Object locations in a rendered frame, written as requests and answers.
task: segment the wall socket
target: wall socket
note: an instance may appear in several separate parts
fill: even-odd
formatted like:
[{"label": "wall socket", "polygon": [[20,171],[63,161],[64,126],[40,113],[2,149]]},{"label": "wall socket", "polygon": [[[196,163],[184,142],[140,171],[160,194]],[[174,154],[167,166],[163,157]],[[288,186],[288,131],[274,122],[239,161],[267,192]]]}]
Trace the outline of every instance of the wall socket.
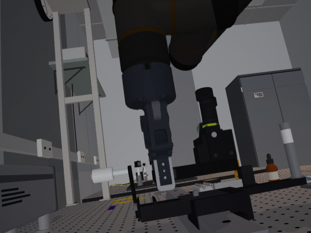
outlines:
[{"label": "wall socket", "polygon": [[98,156],[94,156],[94,164],[99,165],[99,157]]},{"label": "wall socket", "polygon": [[79,162],[79,163],[85,163],[85,155],[84,155],[84,152],[78,151],[77,154],[78,154],[78,162]]},{"label": "wall socket", "polygon": [[37,153],[38,157],[53,158],[52,142],[44,139],[37,139]]}]

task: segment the amber bottle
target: amber bottle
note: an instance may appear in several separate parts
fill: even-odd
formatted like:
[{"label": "amber bottle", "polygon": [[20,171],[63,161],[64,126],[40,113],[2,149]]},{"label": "amber bottle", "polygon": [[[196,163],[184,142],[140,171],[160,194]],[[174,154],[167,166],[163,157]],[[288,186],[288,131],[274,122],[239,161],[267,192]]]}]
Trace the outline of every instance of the amber bottle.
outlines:
[{"label": "amber bottle", "polygon": [[267,160],[266,161],[267,161],[266,171],[267,171],[267,176],[268,176],[269,182],[280,180],[278,170],[277,170],[277,166],[273,163],[273,159],[271,158],[271,154],[267,154]]}]

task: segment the white label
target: white label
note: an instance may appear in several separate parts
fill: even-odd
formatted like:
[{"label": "white label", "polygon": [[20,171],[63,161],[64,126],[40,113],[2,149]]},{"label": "white label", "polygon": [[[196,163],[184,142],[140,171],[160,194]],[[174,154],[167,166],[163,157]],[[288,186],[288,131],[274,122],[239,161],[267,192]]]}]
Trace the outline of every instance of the white label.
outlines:
[{"label": "white label", "polygon": [[263,92],[254,93],[255,98],[263,97]]},{"label": "white label", "polygon": [[293,135],[291,134],[290,128],[281,130],[281,135],[282,135],[282,140],[284,144],[294,142]]},{"label": "white label", "polygon": [[280,177],[278,175],[278,171],[276,172],[267,172],[268,180],[278,180]]}]

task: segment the shelf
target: shelf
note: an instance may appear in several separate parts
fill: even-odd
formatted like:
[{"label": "shelf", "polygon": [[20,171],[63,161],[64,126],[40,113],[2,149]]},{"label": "shelf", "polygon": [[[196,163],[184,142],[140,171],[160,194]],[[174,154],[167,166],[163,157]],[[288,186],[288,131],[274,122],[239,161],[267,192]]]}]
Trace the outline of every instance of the shelf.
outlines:
[{"label": "shelf", "polygon": [[[56,62],[50,61],[48,64],[54,70],[54,72],[56,72]],[[70,90],[72,90],[73,84],[73,93],[75,95],[92,94],[91,76],[88,58],[76,58],[64,60],[63,68],[64,68],[65,83],[67,82],[66,85],[70,88]],[[97,85],[98,85],[99,98],[105,97],[106,94],[98,80]]]}]

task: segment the gray cabinet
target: gray cabinet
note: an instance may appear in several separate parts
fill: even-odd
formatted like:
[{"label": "gray cabinet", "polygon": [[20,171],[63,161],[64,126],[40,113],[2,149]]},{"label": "gray cabinet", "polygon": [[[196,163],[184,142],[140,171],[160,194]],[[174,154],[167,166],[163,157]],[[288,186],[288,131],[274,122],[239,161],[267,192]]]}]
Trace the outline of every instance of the gray cabinet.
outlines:
[{"label": "gray cabinet", "polygon": [[301,69],[239,75],[226,88],[242,165],[288,168],[279,124],[289,122],[300,165],[311,164],[311,101]]}]

